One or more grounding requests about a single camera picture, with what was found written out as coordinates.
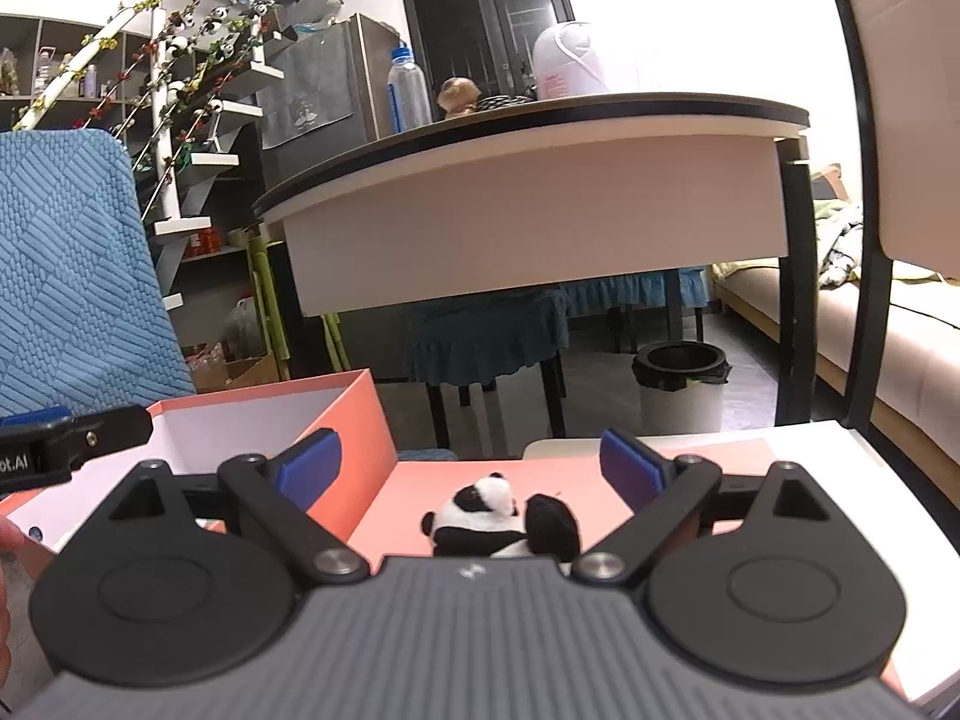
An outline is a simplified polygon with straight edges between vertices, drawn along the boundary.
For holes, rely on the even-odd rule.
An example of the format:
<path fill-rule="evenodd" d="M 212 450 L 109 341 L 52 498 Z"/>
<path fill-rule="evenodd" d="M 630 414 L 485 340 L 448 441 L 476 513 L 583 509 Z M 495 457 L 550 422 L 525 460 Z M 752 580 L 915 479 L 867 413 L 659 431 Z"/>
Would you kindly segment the beige sofa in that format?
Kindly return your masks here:
<path fill-rule="evenodd" d="M 871 426 L 950 500 L 958 499 L 958 281 L 892 265 L 882 307 L 861 294 L 862 206 L 841 166 L 812 174 L 817 374 L 845 397 L 873 385 Z"/>

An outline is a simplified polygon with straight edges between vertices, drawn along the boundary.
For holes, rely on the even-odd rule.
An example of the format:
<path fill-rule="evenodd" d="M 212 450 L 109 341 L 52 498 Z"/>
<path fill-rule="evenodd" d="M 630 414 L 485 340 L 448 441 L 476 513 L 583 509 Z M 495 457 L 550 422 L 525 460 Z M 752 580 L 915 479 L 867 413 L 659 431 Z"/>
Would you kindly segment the teal covered dining chair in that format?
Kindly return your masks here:
<path fill-rule="evenodd" d="M 539 367 L 550 435 L 566 436 L 562 351 L 568 348 L 565 291 L 555 284 L 417 302 L 409 312 L 412 379 L 427 387 L 434 437 L 451 447 L 441 388 L 462 398 L 523 367 Z"/>

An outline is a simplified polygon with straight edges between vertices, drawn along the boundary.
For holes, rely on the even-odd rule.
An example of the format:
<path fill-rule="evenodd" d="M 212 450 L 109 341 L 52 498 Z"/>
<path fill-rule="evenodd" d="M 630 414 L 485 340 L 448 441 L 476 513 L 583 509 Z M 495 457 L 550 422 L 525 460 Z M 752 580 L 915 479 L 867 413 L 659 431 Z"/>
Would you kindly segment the white curved dining table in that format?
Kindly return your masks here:
<path fill-rule="evenodd" d="M 773 257 L 776 422 L 812 414 L 809 115 L 704 93 L 592 94 L 466 115 L 309 167 L 256 201 L 308 316 Z"/>

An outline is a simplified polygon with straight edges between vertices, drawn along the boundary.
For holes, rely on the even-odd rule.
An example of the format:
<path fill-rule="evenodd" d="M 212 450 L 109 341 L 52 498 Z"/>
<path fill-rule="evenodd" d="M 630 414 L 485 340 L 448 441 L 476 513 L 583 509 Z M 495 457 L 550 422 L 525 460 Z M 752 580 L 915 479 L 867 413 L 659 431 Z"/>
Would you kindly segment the pink box lid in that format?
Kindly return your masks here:
<path fill-rule="evenodd" d="M 814 455 L 811 460 L 804 458 L 800 463 L 877 548 L 907 592 L 907 625 L 892 661 L 900 688 L 910 699 L 918 699 L 929 688 L 924 661 L 928 651 L 919 639 L 921 610 L 913 589 L 916 572 L 908 567 L 908 519 L 880 509 L 884 504 L 896 505 L 907 499 L 907 488 L 894 472 L 884 470 L 880 461 L 867 457 L 862 450 L 856 450 L 853 458 L 832 452 Z M 563 499 L 573 509 L 587 546 L 628 517 L 628 507 L 601 477 L 597 445 L 588 440 L 584 450 L 571 457 L 555 454 L 535 460 L 401 461 L 353 530 L 350 546 L 373 566 L 379 566 L 387 554 L 424 556 L 428 541 L 420 530 L 421 516 L 438 509 L 455 489 L 491 472 L 505 475 L 517 499 L 527 499 L 534 493 Z"/>

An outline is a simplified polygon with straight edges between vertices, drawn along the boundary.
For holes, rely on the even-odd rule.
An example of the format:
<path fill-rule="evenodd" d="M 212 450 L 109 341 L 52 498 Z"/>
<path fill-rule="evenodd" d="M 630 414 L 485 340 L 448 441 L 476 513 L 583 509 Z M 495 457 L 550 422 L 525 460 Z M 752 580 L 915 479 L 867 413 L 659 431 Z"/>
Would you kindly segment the black white panda plush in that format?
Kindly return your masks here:
<path fill-rule="evenodd" d="M 500 472 L 457 489 L 421 517 L 434 557 L 551 557 L 569 566 L 581 554 L 578 520 L 556 497 L 534 494 L 517 504 Z"/>

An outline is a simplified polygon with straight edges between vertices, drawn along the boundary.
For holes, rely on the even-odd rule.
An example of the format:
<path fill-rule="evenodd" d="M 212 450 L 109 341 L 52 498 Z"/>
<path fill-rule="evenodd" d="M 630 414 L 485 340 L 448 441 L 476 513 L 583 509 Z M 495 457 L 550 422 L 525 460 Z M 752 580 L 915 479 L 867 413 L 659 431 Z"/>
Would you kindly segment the small brown figurine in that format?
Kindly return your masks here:
<path fill-rule="evenodd" d="M 438 106 L 443 109 L 444 119 L 455 119 L 473 114 L 477 110 L 480 89 L 470 78 L 456 76 L 442 85 L 438 94 Z"/>

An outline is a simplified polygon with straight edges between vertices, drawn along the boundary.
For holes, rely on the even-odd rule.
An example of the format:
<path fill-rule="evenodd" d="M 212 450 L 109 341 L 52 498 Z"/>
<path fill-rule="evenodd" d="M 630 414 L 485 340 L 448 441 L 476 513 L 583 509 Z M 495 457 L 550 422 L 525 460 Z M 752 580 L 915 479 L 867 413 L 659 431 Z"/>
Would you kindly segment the clear plastic water bottle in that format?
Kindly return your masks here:
<path fill-rule="evenodd" d="M 400 44 L 391 52 L 387 98 L 395 133 L 426 127 L 433 121 L 427 77 L 416 65 L 412 51 L 405 44 Z"/>

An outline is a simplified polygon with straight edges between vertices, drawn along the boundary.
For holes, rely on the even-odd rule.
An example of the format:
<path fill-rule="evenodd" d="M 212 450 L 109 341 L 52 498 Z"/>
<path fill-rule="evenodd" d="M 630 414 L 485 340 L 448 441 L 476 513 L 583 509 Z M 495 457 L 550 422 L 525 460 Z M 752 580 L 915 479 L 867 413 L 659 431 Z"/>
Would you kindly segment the green folded stool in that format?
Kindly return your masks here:
<path fill-rule="evenodd" d="M 290 380 L 291 353 L 290 348 L 288 348 L 288 341 L 286 341 L 280 308 L 278 307 L 274 273 L 272 273 L 268 261 L 268 244 L 256 227 L 246 227 L 244 232 L 247 265 L 249 265 L 249 273 L 251 273 L 252 289 L 254 289 L 254 298 L 256 298 L 257 316 L 259 316 L 263 343 L 265 343 L 267 353 L 274 358 L 278 378 L 280 380 Z"/>

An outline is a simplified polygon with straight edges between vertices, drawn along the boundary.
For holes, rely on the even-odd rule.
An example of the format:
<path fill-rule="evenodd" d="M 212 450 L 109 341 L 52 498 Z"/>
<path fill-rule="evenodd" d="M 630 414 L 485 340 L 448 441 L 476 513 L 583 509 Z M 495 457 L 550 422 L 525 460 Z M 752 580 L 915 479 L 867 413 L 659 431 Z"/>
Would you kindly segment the blue covered chair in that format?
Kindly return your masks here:
<path fill-rule="evenodd" d="M 192 394 L 132 167 L 102 130 L 2 137 L 2 411 Z"/>

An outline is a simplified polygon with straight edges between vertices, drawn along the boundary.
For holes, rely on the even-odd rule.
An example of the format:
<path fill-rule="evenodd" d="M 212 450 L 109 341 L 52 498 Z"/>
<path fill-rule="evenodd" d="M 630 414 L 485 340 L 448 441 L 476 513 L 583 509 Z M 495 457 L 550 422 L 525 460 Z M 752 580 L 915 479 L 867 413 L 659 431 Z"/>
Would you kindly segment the grey refrigerator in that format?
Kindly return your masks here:
<path fill-rule="evenodd" d="M 357 13 L 272 59 L 285 78 L 257 93 L 268 188 L 394 133 L 387 73 L 398 46 L 395 29 Z"/>

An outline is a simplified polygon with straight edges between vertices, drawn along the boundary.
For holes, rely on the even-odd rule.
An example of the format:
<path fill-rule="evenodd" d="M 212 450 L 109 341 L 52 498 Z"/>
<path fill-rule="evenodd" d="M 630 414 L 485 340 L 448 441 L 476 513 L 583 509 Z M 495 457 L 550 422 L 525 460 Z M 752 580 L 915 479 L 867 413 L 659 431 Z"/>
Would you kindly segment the dark window door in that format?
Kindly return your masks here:
<path fill-rule="evenodd" d="M 569 0 L 402 0 L 415 62 L 438 106 L 449 78 L 470 78 L 477 110 L 519 106 L 537 99 L 532 51 L 540 32 L 573 20 Z"/>

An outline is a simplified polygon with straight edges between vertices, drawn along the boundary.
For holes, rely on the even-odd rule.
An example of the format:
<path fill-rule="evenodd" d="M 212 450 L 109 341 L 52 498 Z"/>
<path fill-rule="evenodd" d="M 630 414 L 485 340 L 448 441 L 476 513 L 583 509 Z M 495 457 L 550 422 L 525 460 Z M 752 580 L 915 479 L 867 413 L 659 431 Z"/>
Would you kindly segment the pink open box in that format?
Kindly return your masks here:
<path fill-rule="evenodd" d="M 342 465 L 309 515 L 348 539 L 397 465 L 386 415 L 366 371 L 158 401 L 149 412 L 153 436 L 146 444 L 90 461 L 70 483 L 8 496 L 3 517 L 59 551 L 139 461 L 164 460 L 176 473 L 213 472 L 239 454 L 274 457 L 329 427 L 340 437 Z"/>

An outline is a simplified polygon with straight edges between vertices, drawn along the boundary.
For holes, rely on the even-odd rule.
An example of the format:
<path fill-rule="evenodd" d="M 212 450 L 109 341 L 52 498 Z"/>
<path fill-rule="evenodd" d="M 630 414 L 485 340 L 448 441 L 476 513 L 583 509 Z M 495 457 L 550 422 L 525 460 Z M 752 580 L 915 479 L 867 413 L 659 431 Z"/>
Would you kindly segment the black trash bin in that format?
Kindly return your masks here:
<path fill-rule="evenodd" d="M 701 341 L 658 341 L 636 353 L 641 436 L 717 433 L 731 364 L 721 348 Z"/>

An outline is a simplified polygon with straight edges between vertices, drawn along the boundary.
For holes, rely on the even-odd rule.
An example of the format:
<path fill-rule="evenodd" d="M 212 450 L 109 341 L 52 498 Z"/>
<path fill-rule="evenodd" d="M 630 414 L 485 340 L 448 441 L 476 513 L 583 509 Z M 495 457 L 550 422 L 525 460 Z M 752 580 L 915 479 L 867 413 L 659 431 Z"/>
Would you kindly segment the white decorated staircase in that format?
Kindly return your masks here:
<path fill-rule="evenodd" d="M 174 280 L 190 247 L 212 242 L 203 207 L 238 167 L 236 137 L 262 115 L 257 94 L 283 78 L 272 62 L 298 36 L 286 13 L 299 2 L 125 0 L 76 49 L 37 36 L 28 94 L 3 99 L 13 132 L 102 128 L 127 149 L 167 310 L 184 304 Z M 324 16 L 338 7 L 320 0 Z"/>

